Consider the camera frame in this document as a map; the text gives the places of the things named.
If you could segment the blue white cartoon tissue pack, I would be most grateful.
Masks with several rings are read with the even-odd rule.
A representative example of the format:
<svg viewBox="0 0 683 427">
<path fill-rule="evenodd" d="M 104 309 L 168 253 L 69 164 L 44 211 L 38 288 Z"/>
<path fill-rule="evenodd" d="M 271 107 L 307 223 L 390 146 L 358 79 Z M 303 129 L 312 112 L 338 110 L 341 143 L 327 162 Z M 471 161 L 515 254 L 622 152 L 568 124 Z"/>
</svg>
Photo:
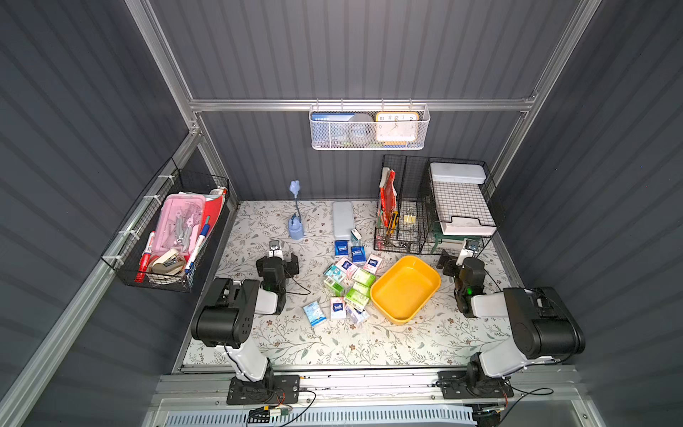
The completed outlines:
<svg viewBox="0 0 683 427">
<path fill-rule="evenodd" d="M 347 305 L 345 307 L 346 318 L 352 327 L 360 327 L 370 319 L 367 311 L 359 311 L 353 306 Z"/>
</svg>

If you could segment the green tissue pack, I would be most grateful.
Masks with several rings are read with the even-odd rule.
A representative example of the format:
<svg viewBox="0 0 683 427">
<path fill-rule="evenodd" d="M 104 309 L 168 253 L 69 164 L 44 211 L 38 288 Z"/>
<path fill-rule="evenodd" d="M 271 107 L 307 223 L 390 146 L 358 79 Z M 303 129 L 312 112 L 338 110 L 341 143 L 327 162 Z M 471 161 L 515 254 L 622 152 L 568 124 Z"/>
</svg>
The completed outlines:
<svg viewBox="0 0 683 427">
<path fill-rule="evenodd" d="M 373 286 L 373 283 L 375 283 L 376 281 L 376 276 L 371 272 L 368 272 L 367 270 L 358 269 L 352 275 L 352 279 L 356 283 L 361 284 L 362 286 L 367 286 L 368 288 L 371 288 L 371 286 Z"/>
<path fill-rule="evenodd" d="M 344 300 L 358 311 L 364 311 L 370 301 L 370 288 L 352 288 L 345 295 Z"/>
<path fill-rule="evenodd" d="M 323 279 L 323 284 L 327 290 L 332 294 L 333 297 L 343 297 L 345 294 L 345 288 L 343 285 L 338 283 L 331 277 L 325 277 Z"/>
</svg>

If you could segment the light blue heart tissue pack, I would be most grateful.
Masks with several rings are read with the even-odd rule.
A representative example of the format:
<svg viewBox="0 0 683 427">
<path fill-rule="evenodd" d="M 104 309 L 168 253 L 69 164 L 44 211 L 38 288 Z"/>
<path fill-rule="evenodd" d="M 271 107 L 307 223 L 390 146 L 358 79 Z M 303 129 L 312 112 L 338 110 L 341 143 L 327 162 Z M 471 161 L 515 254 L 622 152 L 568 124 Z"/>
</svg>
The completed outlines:
<svg viewBox="0 0 683 427">
<path fill-rule="evenodd" d="M 309 324 L 313 328 L 318 327 L 327 321 L 327 316 L 323 313 L 319 302 L 311 302 L 302 309 L 309 320 Z"/>
</svg>

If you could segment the yellow plastic storage box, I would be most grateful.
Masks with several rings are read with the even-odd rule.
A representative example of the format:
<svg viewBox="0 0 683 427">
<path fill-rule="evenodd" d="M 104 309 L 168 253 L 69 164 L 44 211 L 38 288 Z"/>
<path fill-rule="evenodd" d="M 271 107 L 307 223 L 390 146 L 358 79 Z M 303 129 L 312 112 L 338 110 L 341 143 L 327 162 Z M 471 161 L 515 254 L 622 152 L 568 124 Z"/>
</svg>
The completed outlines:
<svg viewBox="0 0 683 427">
<path fill-rule="evenodd" d="M 412 320 L 441 286 L 439 273 L 414 255 L 394 263 L 370 290 L 375 308 L 394 325 Z"/>
</svg>

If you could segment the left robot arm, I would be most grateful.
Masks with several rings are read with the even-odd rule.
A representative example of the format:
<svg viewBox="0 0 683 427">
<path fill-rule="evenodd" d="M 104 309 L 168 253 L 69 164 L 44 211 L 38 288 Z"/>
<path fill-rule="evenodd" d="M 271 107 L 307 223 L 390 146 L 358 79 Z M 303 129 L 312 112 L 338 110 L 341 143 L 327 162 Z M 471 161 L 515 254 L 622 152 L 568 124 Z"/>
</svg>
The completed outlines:
<svg viewBox="0 0 683 427">
<path fill-rule="evenodd" d="M 238 380 L 268 384 L 269 359 L 251 339 L 258 315 L 279 315 L 287 301 L 287 281 L 299 273 L 299 259 L 264 256 L 256 262 L 259 279 L 213 279 L 191 323 L 190 334 L 206 347 L 221 347 Z"/>
</svg>

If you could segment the pink Tempo pack front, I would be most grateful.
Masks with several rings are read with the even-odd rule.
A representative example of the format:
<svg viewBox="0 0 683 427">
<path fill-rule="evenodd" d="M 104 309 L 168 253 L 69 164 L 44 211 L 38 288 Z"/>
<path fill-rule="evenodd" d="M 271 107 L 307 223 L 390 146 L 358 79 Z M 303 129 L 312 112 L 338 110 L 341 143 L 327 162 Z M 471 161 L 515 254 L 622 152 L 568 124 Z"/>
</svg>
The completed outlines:
<svg viewBox="0 0 683 427">
<path fill-rule="evenodd" d="M 346 320 L 346 302 L 342 297 L 330 298 L 330 319 Z"/>
</svg>

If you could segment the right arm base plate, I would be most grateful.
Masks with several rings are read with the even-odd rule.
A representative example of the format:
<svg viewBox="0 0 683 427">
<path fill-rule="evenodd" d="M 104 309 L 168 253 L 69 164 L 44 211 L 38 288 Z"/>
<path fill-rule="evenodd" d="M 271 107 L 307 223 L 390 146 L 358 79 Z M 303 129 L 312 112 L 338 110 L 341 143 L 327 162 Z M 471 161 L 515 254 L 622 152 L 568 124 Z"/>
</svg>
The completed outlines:
<svg viewBox="0 0 683 427">
<path fill-rule="evenodd" d="M 514 390 L 503 379 L 465 371 L 439 371 L 436 386 L 445 400 L 504 399 L 514 396 Z"/>
</svg>

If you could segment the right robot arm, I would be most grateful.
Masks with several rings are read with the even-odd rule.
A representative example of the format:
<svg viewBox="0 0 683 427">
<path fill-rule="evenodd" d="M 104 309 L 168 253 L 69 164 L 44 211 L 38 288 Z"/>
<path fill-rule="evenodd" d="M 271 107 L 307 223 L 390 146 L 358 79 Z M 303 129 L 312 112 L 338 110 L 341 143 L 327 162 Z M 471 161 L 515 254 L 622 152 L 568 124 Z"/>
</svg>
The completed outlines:
<svg viewBox="0 0 683 427">
<path fill-rule="evenodd" d="M 475 257 L 457 260 L 446 251 L 438 268 L 455 280 L 454 297 L 464 317 L 510 323 L 510 338 L 471 357 L 462 379 L 469 387 L 502 381 L 535 365 L 562 364 L 585 350 L 583 331 L 554 288 L 505 288 L 487 294 L 485 263 Z"/>
</svg>

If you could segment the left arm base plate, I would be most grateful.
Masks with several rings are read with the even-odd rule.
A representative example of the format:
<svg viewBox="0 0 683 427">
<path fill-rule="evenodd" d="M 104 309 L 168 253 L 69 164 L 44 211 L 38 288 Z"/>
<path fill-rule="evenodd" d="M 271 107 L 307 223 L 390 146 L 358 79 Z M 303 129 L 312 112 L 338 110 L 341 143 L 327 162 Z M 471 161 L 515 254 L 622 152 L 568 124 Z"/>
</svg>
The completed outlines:
<svg viewBox="0 0 683 427">
<path fill-rule="evenodd" d="M 226 404 L 229 406 L 295 404 L 299 400 L 301 378 L 298 375 L 267 376 L 259 382 L 235 378 L 229 383 Z"/>
</svg>

